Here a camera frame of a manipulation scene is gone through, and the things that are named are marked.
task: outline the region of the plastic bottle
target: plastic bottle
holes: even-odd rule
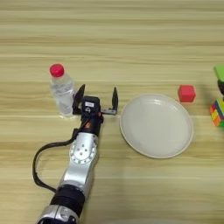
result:
[[[74,102],[74,82],[72,78],[65,72],[61,64],[52,65],[50,73],[52,75],[50,88],[59,112],[63,116],[72,116]]]

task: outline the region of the wooden table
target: wooden table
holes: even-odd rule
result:
[[[0,222],[35,223],[53,194],[32,180],[43,144],[66,140],[80,118],[62,119],[49,92],[48,68],[62,63],[78,88],[119,115],[101,130],[100,160],[83,224],[224,223],[224,129],[209,106],[221,98],[213,67],[224,63],[222,0],[3,0],[0,3]],[[159,93],[185,104],[195,135],[181,155],[144,157],[123,140],[119,119],[133,97]],[[56,186],[68,147],[40,159],[40,176]]]

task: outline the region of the rubik's cube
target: rubik's cube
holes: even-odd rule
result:
[[[215,126],[224,127],[224,101],[215,101],[215,103],[210,107],[210,113]]]

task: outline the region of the red block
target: red block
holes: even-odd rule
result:
[[[194,87],[190,85],[180,85],[178,89],[178,98],[181,102],[193,102],[196,94]]]

